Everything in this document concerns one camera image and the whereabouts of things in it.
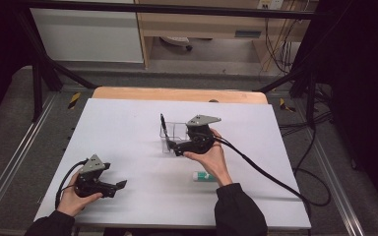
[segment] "white cabinet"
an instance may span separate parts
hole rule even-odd
[[[47,54],[54,60],[143,63],[135,13],[46,9],[31,12]]]

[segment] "floor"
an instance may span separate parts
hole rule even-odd
[[[193,50],[188,52],[157,38],[148,69],[108,65],[109,69],[95,70],[78,64],[73,69],[85,79],[104,86],[185,89],[258,89],[283,75],[277,68],[262,71],[248,40],[194,38],[191,42]],[[0,107],[0,181],[6,182],[0,189],[0,235],[23,235],[32,223],[39,200],[69,144],[87,98],[93,93],[63,78],[65,87],[61,92],[46,93],[47,102],[52,105],[44,112],[45,121],[32,124],[31,78],[28,69],[17,73]],[[290,98],[289,87],[287,83],[267,94],[280,125],[303,122],[304,99]],[[72,95],[78,91],[81,97],[75,108],[67,109]],[[315,108],[316,115],[329,111],[324,102],[316,103]],[[30,143],[23,140],[29,129],[39,130],[30,136]],[[292,166],[298,163],[311,140],[309,129],[283,137]],[[20,143],[28,147],[17,149]],[[8,163],[16,167],[8,169]],[[351,168],[335,121],[317,126],[314,146],[302,167],[328,183],[333,193],[327,206],[312,207],[313,235],[378,235],[378,195],[365,173]],[[318,203],[326,200],[327,192],[313,178],[298,174],[297,182],[309,199]],[[100,229],[83,228],[82,231],[80,235],[101,235]],[[306,233],[271,231],[270,234]]]

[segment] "black clamp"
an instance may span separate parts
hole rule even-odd
[[[109,167],[110,163],[102,163],[99,157],[94,154],[79,170],[79,176],[75,183],[75,193],[81,198],[95,193],[102,193],[103,198],[113,198],[116,191],[125,187],[127,181],[124,180],[115,185],[100,182],[99,176]]]
[[[170,140],[169,136],[167,135],[165,126],[163,125],[167,148],[173,149],[176,156],[183,155],[184,151],[191,151],[198,154],[207,152],[213,146],[215,141],[214,134],[212,133],[208,124],[218,122],[220,120],[221,118],[217,117],[196,115],[186,123],[190,141],[180,144],[177,144],[176,142]]]

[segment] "electrical outlet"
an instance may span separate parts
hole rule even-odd
[[[272,0],[260,0],[257,9],[270,9],[271,4]]]
[[[272,0],[272,3],[269,5],[269,9],[272,10],[280,10],[284,0]]]

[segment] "black sleeve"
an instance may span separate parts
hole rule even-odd
[[[268,227],[265,216],[254,201],[241,189],[230,184],[217,189],[215,218],[218,236],[261,236]]]
[[[48,217],[36,220],[25,236],[70,236],[75,218],[55,210]]]

